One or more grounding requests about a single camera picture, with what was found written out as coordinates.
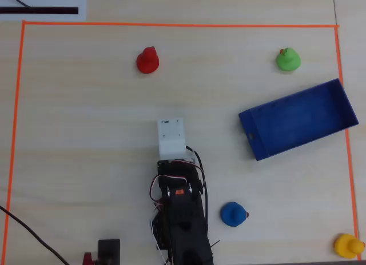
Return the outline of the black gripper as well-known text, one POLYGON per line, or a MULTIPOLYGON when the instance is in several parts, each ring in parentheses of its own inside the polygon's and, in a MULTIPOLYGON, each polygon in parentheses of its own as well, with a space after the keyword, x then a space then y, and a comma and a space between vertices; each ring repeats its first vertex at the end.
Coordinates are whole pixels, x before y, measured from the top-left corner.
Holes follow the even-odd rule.
POLYGON ((185 160, 160 160, 157 162, 158 174, 179 176, 185 179, 198 179, 200 167, 185 160))

